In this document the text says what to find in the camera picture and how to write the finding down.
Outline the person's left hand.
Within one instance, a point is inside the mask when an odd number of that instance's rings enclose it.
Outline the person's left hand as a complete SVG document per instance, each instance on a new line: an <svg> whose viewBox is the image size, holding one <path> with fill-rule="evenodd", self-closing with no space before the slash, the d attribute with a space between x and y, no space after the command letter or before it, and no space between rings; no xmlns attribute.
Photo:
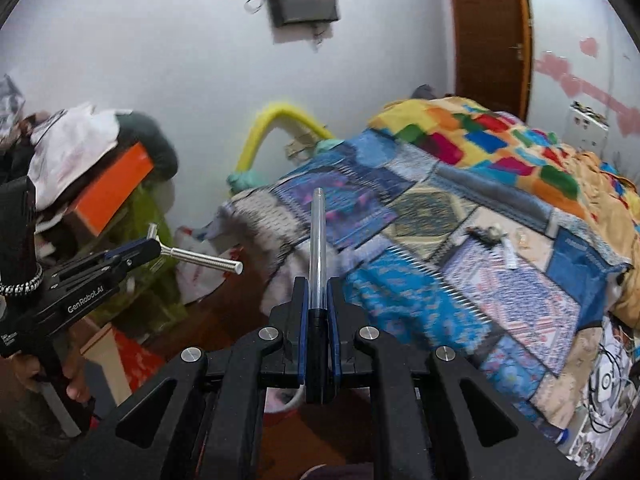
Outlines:
<svg viewBox="0 0 640 480"><path fill-rule="evenodd" d="M30 354L17 353L10 359L10 364L17 380L32 391L37 390L38 378L53 378L50 370L46 370L40 361ZM66 351L61 370L66 380L66 396L79 403L88 402L91 392L85 378L85 359L77 344L72 344Z"/></svg>

